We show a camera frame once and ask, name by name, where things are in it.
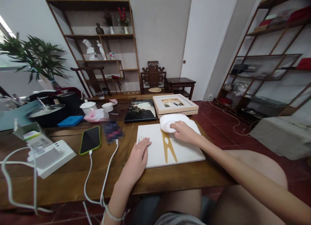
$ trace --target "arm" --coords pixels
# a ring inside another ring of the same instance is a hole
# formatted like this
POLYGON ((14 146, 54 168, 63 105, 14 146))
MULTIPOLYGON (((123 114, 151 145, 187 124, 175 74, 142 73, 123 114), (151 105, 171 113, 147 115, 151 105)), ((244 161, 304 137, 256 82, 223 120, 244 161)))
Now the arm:
MULTIPOLYGON (((148 159, 147 146, 150 144, 149 138, 134 144, 130 157, 114 185, 108 209, 115 218, 122 218, 130 192, 145 170, 148 159)), ((101 224, 119 225, 121 221, 115 221, 106 213, 101 224)))
POLYGON ((243 188, 286 224, 311 224, 311 208, 271 179, 221 150, 184 122, 171 125, 175 137, 200 147, 243 188))

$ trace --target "pot lid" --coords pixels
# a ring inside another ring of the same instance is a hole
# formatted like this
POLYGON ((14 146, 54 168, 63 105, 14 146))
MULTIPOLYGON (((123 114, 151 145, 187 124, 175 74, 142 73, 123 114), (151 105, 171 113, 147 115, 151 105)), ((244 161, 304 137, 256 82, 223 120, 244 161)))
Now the pot lid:
POLYGON ((42 106, 42 107, 34 110, 33 112, 27 114, 26 117, 28 117, 28 118, 40 117, 40 116, 43 116, 43 115, 47 115, 47 114, 56 112, 56 111, 62 109, 63 107, 65 107, 64 104, 42 106))
POLYGON ((57 97, 65 97, 65 96, 70 96, 73 94, 75 94, 75 92, 65 92, 65 93, 58 94, 57 97))
POLYGON ((92 107, 96 105, 95 102, 91 102, 91 101, 87 101, 87 100, 84 100, 84 103, 80 105, 80 108, 89 108, 89 107, 92 107))

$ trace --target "wooden chair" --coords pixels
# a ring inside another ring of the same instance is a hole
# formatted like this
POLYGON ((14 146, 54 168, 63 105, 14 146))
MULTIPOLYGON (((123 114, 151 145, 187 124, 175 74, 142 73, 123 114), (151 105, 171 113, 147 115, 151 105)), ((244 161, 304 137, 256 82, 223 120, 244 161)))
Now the wooden chair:
MULTIPOLYGON (((101 75, 103 76, 103 79, 100 79, 100 80, 103 80, 103 82, 106 85, 106 88, 107 88, 107 91, 108 91, 108 95, 111 96, 111 93, 110 93, 110 90, 109 90, 109 87, 108 87, 108 84, 107 84, 107 81, 106 81, 106 78, 105 78, 105 75, 104 75, 104 72, 103 72, 104 68, 105 68, 104 66, 82 66, 82 67, 79 67, 79 68, 70 68, 70 69, 72 71, 76 72, 76 74, 77 74, 77 76, 78 76, 81 84, 83 85, 83 88, 84 88, 84 90, 85 90, 85 92, 87 93, 88 96, 89 96, 89 94, 87 92, 87 89, 86 89, 86 87, 85 87, 85 85, 84 85, 84 83, 83 83, 83 81, 81 79, 81 76, 80 76, 78 71, 85 71, 87 73, 87 75, 89 77, 88 81, 91 82, 91 85, 92 85, 95 93, 97 93, 97 92, 102 92, 103 90, 99 86, 98 79, 96 78, 96 76, 94 74, 94 70, 100 70, 101 75)), ((87 80, 85 79, 83 72, 81 72, 81 74, 82 74, 85 82, 87 83, 87 80)))
MULTIPOLYGON (((164 87, 167 87, 166 83, 166 72, 164 72, 164 67, 159 67, 158 61, 149 61, 148 67, 142 68, 143 72, 140 73, 140 79, 142 84, 142 94, 149 94, 148 89, 144 88, 144 82, 148 82, 150 88, 159 87, 159 83, 164 81, 164 87)), ((162 90, 158 93, 167 93, 167 90, 162 90)))

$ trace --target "blue box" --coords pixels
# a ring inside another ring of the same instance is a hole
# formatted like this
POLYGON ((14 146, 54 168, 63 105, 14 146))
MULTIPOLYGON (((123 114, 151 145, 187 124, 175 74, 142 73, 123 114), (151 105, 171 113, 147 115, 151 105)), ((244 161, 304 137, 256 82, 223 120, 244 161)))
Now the blue box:
POLYGON ((58 123, 58 127, 71 127, 71 126, 76 126, 79 124, 80 121, 82 121, 84 116, 70 116, 67 117, 65 120, 62 122, 58 123))
POLYGON ((0 112, 0 131, 13 129, 15 118, 17 118, 17 122, 21 126, 31 124, 32 121, 26 118, 26 115, 40 106, 42 106, 40 101, 35 100, 12 111, 0 112))

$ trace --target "small bowl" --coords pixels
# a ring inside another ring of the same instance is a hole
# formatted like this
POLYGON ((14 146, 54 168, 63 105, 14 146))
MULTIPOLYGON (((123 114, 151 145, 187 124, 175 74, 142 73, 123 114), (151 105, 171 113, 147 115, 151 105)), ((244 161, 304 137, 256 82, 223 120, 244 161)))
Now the small bowl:
POLYGON ((112 103, 106 103, 101 106, 106 112, 111 112, 113 110, 112 103))

